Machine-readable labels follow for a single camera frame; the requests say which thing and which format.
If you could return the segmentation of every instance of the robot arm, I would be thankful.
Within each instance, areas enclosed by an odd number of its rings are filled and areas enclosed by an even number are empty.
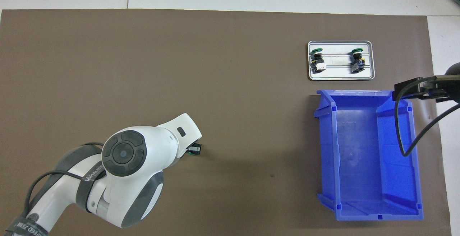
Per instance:
[[[120,130],[102,150],[94,145],[74,149],[56,170],[82,179],[52,175],[31,202],[27,219],[18,217],[7,235],[44,236],[73,203],[120,228],[139,223],[160,196],[163,169],[175,164],[201,136],[189,115],[182,114],[156,127]]]

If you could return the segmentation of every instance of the black cable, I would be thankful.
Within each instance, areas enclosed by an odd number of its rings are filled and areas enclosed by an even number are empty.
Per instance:
[[[436,80],[436,76],[432,76],[432,77],[427,77],[427,78],[423,78],[423,79],[420,79],[420,80],[416,80],[414,82],[411,82],[409,84],[407,84],[406,86],[404,86],[404,88],[399,92],[398,96],[396,97],[395,99],[395,125],[396,125],[396,136],[397,136],[397,139],[398,139],[398,144],[399,144],[399,151],[401,151],[401,154],[402,156],[404,157],[407,157],[409,156],[410,152],[407,153],[404,151],[404,146],[403,146],[403,142],[401,141],[401,133],[399,131],[399,101],[401,100],[401,98],[403,97],[403,95],[409,90],[411,89],[412,87],[422,83],[422,82],[432,82]]]
[[[455,110],[457,110],[458,108],[460,108],[460,104],[459,105],[455,105],[454,107],[450,108],[449,110],[445,111],[444,113],[442,113],[441,115],[439,115],[437,118],[435,118],[434,120],[432,120],[427,126],[425,126],[425,128],[423,128],[423,130],[420,132],[419,135],[417,135],[417,137],[415,138],[415,140],[411,143],[411,145],[409,146],[409,149],[407,151],[404,151],[404,146],[403,146],[403,143],[401,141],[401,133],[399,131],[399,114],[398,114],[398,106],[399,106],[399,101],[401,100],[401,98],[403,97],[403,95],[409,90],[411,89],[412,87],[414,87],[415,85],[418,85],[422,82],[432,82],[436,80],[436,76],[432,76],[432,77],[427,77],[427,78],[424,78],[424,79],[420,79],[420,80],[416,80],[414,82],[411,82],[409,84],[407,84],[406,86],[404,86],[404,88],[399,92],[398,96],[396,97],[395,99],[395,125],[396,125],[396,136],[397,136],[397,139],[398,139],[398,144],[399,144],[399,150],[401,151],[401,154],[402,156],[404,157],[407,157],[409,156],[409,154],[412,152],[412,150],[415,148],[415,145],[420,141],[420,139],[422,138],[422,136],[425,135],[425,133],[427,133],[427,131],[435,125],[435,123],[439,122],[439,120],[441,120],[442,118],[444,118],[445,116],[449,115],[450,113],[454,112]]]
[[[423,130],[420,132],[419,135],[415,138],[415,140],[411,143],[409,146],[409,149],[407,150],[406,154],[409,155],[410,152],[415,148],[415,145],[420,141],[422,136],[424,136],[432,126],[434,126],[436,123],[439,122],[439,120],[443,119],[445,116],[449,115],[450,113],[458,110],[460,108],[460,104],[457,104],[453,106],[452,108],[449,108],[448,110],[444,111],[441,115],[439,115],[437,118],[433,119],[427,126],[423,128]]]
[[[98,142],[90,142],[90,143],[84,143],[80,146],[84,146],[84,145],[98,145],[98,146],[102,146],[104,147],[104,144],[103,143],[98,143]]]
[[[24,210],[23,210],[23,213],[21,214],[23,217],[26,217],[27,214],[30,212],[30,197],[32,196],[32,192],[33,192],[33,188],[37,185],[38,182],[40,182],[40,180],[42,180],[44,177],[48,176],[48,175],[53,175],[53,174],[62,174],[62,175],[67,175],[67,176],[71,176],[71,177],[74,177],[76,179],[82,179],[82,177],[78,176],[78,175],[75,175],[73,173],[70,173],[70,172],[66,172],[66,171],[50,171],[50,172],[47,172],[43,175],[41,175],[40,177],[38,177],[33,183],[32,185],[29,187],[28,189],[28,192],[27,192],[27,196],[26,196],[26,200],[24,202]]]

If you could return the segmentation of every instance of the silver tray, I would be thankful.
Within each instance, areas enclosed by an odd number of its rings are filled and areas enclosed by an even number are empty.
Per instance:
[[[326,70],[315,73],[311,63],[312,50],[322,48],[322,57]],[[355,48],[363,49],[365,68],[356,74],[351,72],[353,61],[351,51]],[[375,77],[373,64],[372,44],[369,41],[310,41],[307,45],[308,76],[312,80],[369,80]]]

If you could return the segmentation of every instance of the blue storage bin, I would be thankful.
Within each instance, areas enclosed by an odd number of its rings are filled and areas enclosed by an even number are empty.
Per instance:
[[[318,91],[322,194],[339,221],[423,219],[417,149],[399,151],[391,91]],[[412,103],[401,100],[404,148],[415,138]]]

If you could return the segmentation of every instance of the brown mat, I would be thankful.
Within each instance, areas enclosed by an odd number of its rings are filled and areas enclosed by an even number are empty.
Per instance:
[[[312,82],[305,45],[369,40],[376,78]],[[338,222],[322,206],[319,89],[432,75],[427,18],[192,10],[4,10],[0,229],[69,149],[188,113],[201,156],[165,170],[153,212],[118,229],[69,207],[51,235],[450,235],[438,127],[419,143],[423,221]],[[419,131],[436,116],[414,101]]]

